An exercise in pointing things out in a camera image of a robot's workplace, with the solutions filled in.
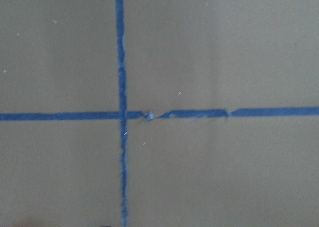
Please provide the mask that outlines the brown paper table cover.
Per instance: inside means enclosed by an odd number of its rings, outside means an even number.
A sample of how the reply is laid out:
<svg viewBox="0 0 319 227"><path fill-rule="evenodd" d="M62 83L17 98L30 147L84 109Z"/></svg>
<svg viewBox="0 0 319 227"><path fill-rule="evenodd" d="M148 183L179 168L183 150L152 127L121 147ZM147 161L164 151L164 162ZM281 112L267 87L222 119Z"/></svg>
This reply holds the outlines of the brown paper table cover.
<svg viewBox="0 0 319 227"><path fill-rule="evenodd" d="M316 227L319 0L124 0L131 227ZM0 110L119 109L115 0L0 0ZM118 120L0 124L3 227L121 225Z"/></svg>

